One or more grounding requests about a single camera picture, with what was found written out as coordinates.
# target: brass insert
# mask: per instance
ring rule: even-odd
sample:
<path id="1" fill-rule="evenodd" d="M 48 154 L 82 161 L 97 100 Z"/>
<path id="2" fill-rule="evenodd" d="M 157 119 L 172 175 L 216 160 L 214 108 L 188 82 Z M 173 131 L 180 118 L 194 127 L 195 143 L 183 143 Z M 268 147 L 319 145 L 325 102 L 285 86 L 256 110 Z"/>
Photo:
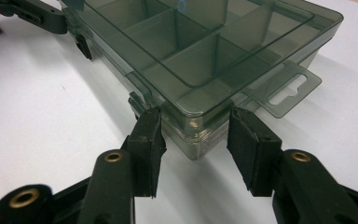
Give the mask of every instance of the brass insert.
<path id="1" fill-rule="evenodd" d="M 292 153 L 292 157 L 296 161 L 303 161 L 303 162 L 310 161 L 310 156 L 305 154 L 304 152 L 294 152 Z"/>
<path id="2" fill-rule="evenodd" d="M 112 152 L 105 156 L 105 160 L 108 162 L 120 161 L 122 158 L 123 158 L 123 155 L 121 155 L 118 152 Z"/>
<path id="3" fill-rule="evenodd" d="M 14 196 L 8 205 L 12 208 L 22 208 L 28 204 L 33 203 L 37 198 L 39 198 L 39 190 L 25 189 Z"/>

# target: clamp arm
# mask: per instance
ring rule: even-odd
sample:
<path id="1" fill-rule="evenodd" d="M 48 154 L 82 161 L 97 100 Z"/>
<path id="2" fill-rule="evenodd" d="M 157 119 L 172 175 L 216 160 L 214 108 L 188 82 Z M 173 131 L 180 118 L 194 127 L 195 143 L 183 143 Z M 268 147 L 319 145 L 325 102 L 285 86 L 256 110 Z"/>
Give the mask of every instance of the clamp arm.
<path id="1" fill-rule="evenodd" d="M 275 191 L 278 223 L 358 224 L 358 193 L 342 188 L 315 156 L 282 151 L 282 140 L 252 112 L 235 108 L 229 122 L 227 148 L 253 196 Z"/>
<path id="2" fill-rule="evenodd" d="M 101 154 L 90 178 L 55 195 L 45 185 L 15 189 L 0 201 L 0 224 L 135 223 L 134 197 L 156 197 L 166 151 L 157 108 L 145 111 L 121 149 Z"/>

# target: white table surface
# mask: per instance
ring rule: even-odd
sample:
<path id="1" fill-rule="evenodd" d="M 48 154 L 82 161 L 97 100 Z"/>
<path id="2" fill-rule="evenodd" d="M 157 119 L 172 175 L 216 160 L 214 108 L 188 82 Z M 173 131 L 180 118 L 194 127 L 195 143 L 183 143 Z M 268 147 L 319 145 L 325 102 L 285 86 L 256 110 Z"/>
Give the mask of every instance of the white table surface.
<path id="1" fill-rule="evenodd" d="M 256 114 L 283 149 L 314 154 L 340 184 L 358 190 L 358 4 L 312 2 L 345 16 L 310 66 L 324 82 L 282 119 L 264 109 Z M 0 198 L 38 183 L 55 193 L 90 176 L 99 154 L 121 146 L 135 123 L 129 95 L 71 36 L 17 18 L 1 23 Z M 226 142 L 190 161 L 166 140 L 158 197 L 136 199 L 137 223 L 276 223 L 271 199 L 246 191 Z"/>

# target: plastic organizer box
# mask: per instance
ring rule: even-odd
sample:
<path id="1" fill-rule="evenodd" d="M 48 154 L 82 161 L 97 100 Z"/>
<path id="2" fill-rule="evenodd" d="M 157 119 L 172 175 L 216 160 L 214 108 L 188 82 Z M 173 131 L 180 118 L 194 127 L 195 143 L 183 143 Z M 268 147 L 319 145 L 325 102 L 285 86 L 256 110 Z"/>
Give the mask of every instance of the plastic organizer box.
<path id="1" fill-rule="evenodd" d="M 321 80 L 306 69 L 343 17 L 302 0 L 62 0 L 130 92 L 135 114 L 160 106 L 165 133 L 191 160 L 227 136 L 232 107 L 279 118 Z M 298 75 L 296 96 L 270 99 Z"/>

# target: screw hole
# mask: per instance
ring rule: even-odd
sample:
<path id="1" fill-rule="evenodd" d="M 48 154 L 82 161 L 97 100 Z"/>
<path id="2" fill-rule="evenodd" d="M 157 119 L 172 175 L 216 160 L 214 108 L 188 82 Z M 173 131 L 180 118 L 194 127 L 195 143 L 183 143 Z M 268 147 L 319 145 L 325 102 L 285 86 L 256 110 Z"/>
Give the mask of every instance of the screw hole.
<path id="1" fill-rule="evenodd" d="M 310 161 L 310 156 L 303 152 L 292 153 L 292 158 L 295 159 L 296 161 L 303 161 L 303 162 Z"/>
<path id="2" fill-rule="evenodd" d="M 105 156 L 105 160 L 108 162 L 120 161 L 122 158 L 123 158 L 123 155 L 121 155 L 118 152 L 112 152 Z"/>
<path id="3" fill-rule="evenodd" d="M 347 217 L 345 215 L 342 214 L 337 214 L 335 216 L 335 219 L 342 224 L 356 224 L 355 221 L 353 221 L 353 219 L 351 219 L 350 217 Z"/>
<path id="4" fill-rule="evenodd" d="M 9 206 L 12 208 L 22 208 L 33 203 L 37 198 L 39 198 L 39 190 L 26 189 L 14 196 L 10 200 Z"/>

